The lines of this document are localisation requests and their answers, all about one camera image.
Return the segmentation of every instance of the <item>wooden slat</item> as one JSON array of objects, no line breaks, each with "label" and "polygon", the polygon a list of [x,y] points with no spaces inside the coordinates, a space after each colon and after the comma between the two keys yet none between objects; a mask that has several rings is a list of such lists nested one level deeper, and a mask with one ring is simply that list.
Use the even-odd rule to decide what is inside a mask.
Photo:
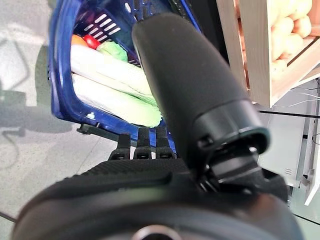
[{"label": "wooden slat", "polygon": [[312,8],[308,16],[312,26],[320,26],[320,0],[312,1]]},{"label": "wooden slat", "polygon": [[269,106],[271,89],[271,26],[268,0],[239,0],[250,95],[254,102]]},{"label": "wooden slat", "polygon": [[231,71],[243,89],[247,90],[235,2],[234,0],[217,0],[216,4]]},{"label": "wooden slat", "polygon": [[320,37],[320,25],[312,27],[310,36]]},{"label": "wooden slat", "polygon": [[304,53],[294,60],[283,72],[280,79],[272,80],[271,105],[275,104],[290,89],[302,80],[320,63],[320,39],[318,38]]},{"label": "wooden slat", "polygon": [[318,64],[311,72],[309,72],[301,81],[299,81],[294,87],[305,84],[320,77],[320,64]]}]

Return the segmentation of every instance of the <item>gray floor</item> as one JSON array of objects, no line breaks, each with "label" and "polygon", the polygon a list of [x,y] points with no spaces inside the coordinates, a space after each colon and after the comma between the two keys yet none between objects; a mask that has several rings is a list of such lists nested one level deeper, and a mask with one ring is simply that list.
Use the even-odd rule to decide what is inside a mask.
[{"label": "gray floor", "polygon": [[[0,1],[0,212],[11,217],[36,193],[116,147],[51,115],[46,55],[54,2]],[[12,226],[0,217],[0,240],[9,239]]]}]

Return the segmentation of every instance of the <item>robotic hand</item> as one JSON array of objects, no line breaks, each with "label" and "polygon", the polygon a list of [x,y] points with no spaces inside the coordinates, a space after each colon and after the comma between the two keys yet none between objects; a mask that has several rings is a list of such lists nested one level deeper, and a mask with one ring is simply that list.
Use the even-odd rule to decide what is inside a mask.
[{"label": "robotic hand", "polygon": [[257,164],[269,145],[246,93],[186,20],[138,22],[133,42],[167,131],[140,128],[105,161],[47,188],[21,211],[14,240],[301,240],[277,174]]}]

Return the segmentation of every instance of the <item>potato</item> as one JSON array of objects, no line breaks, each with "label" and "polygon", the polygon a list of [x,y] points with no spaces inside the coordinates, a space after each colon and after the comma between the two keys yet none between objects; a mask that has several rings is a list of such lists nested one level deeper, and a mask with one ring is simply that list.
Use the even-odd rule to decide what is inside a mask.
[{"label": "potato", "polygon": [[279,8],[279,19],[285,18],[293,14],[297,9],[299,0],[272,0],[276,1]]},{"label": "potato", "polygon": [[283,35],[289,35],[292,30],[294,29],[294,21],[286,16],[280,20],[278,20],[272,27],[271,27],[271,32],[279,32],[280,34]]},{"label": "potato", "polygon": [[273,77],[276,77],[278,74],[281,74],[287,67],[285,60],[277,59],[271,63],[271,74]]},{"label": "potato", "polygon": [[297,33],[291,33],[284,39],[284,51],[279,57],[280,59],[288,59],[301,49],[304,45],[303,38]]},{"label": "potato", "polygon": [[312,0],[297,0],[295,11],[289,15],[292,20],[300,19],[306,16],[312,8]]},{"label": "potato", "polygon": [[284,52],[285,36],[279,32],[271,33],[271,59],[275,61]]},{"label": "potato", "polygon": [[246,49],[245,37],[244,37],[244,32],[242,30],[242,24],[241,24],[241,20],[240,19],[238,19],[238,24],[239,24],[239,34],[240,34],[240,39],[241,39],[241,47],[242,47],[242,50],[245,50]]},{"label": "potato", "polygon": [[301,17],[294,21],[293,33],[299,34],[302,38],[311,33],[312,25],[308,16]]}]

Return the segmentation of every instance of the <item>produce display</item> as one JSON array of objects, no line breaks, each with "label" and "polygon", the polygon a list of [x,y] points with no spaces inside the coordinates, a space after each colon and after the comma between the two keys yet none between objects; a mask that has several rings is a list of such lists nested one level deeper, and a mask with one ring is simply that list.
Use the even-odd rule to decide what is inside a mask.
[{"label": "produce display", "polygon": [[[241,25],[239,1],[235,1],[236,15],[239,18],[239,35],[243,50],[244,70],[247,72],[244,34]],[[271,25],[271,73],[281,74],[288,59],[301,50],[303,38],[310,35],[312,24],[307,14],[312,8],[313,0],[269,0],[268,19]]]}]

